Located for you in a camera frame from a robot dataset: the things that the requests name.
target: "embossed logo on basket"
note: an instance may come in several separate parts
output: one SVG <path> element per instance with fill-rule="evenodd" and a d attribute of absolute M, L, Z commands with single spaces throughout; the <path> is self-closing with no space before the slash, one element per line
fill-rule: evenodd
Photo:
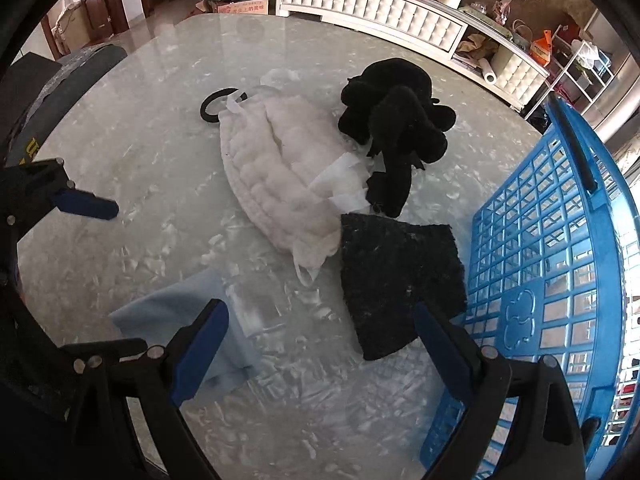
<path fill-rule="evenodd" d="M 533 313 L 536 309 L 536 296 L 528 288 L 521 290 L 515 298 L 509 300 L 505 308 L 506 328 L 504 345 L 509 350 L 526 345 L 533 338 L 535 322 Z"/>

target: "silver bolt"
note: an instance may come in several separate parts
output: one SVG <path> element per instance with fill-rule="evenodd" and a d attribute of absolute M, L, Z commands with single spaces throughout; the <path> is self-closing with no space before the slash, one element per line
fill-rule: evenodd
<path fill-rule="evenodd" d="M 547 365 L 549 368 L 555 368 L 558 366 L 558 361 L 552 355 L 545 355 L 542 357 L 542 362 Z"/>
<path fill-rule="evenodd" d="M 480 351 L 487 359 L 495 359 L 498 357 L 498 351 L 493 346 L 483 346 Z"/>
<path fill-rule="evenodd" d="M 146 351 L 146 355 L 151 359 L 159 359 L 164 355 L 164 347 L 162 345 L 153 345 Z"/>
<path fill-rule="evenodd" d="M 89 368 L 97 368 L 102 364 L 102 358 L 99 355 L 92 355 L 86 361 L 89 365 Z"/>
<path fill-rule="evenodd" d="M 82 372 L 84 372 L 84 361 L 82 361 L 82 359 L 76 359 L 74 361 L 74 370 L 78 375 L 81 375 Z"/>

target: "black plush toy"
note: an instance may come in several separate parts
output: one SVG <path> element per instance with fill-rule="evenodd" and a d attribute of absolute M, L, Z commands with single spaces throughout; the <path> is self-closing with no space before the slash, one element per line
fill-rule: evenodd
<path fill-rule="evenodd" d="M 396 218 L 409 196 L 411 168 L 439 160 L 447 150 L 443 132 L 456 113 L 431 97 L 431 78 L 419 66 L 395 57 L 377 61 L 349 79 L 340 95 L 347 109 L 338 129 L 359 144 L 372 138 L 369 156 L 382 152 L 386 173 L 367 180 L 367 201 Z"/>

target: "basket handle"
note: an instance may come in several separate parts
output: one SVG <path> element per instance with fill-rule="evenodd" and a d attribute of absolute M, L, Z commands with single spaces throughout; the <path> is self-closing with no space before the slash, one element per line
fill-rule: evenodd
<path fill-rule="evenodd" d="M 598 189 L 598 183 L 591 173 L 591 168 L 587 162 L 587 157 L 584 155 L 584 151 L 580 146 L 578 137 L 576 137 L 574 128 L 569 122 L 569 118 L 562 110 L 558 96 L 551 92 L 548 96 L 549 111 L 555 116 L 557 121 L 557 127 L 560 134 L 565 138 L 567 149 L 573 155 L 576 169 L 578 171 L 578 179 L 582 187 L 589 193 L 594 193 Z"/>

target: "round table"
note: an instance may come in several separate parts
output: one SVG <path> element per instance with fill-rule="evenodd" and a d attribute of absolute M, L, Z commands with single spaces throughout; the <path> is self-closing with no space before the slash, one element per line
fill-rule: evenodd
<path fill-rule="evenodd" d="M 225 280 L 260 373 L 219 402 L 182 407 L 223 478 L 415 479 L 442 383 L 415 341 L 364 362 L 342 300 L 339 256 L 305 288 L 233 195 L 215 90 L 272 84 L 331 112 L 347 78 L 404 57 L 458 113 L 442 160 L 414 170 L 399 220 L 448 223 L 468 262 L 475 211 L 540 135 L 486 91 L 409 50 L 333 25 L 275 16 L 194 16 L 112 69 L 38 158 L 62 156 L 80 189 L 117 200 L 111 222 L 54 211 L 18 245 L 28 306 L 57 344 L 118 337 L 107 314 L 206 267 Z M 133 405 L 143 450 L 157 459 Z"/>

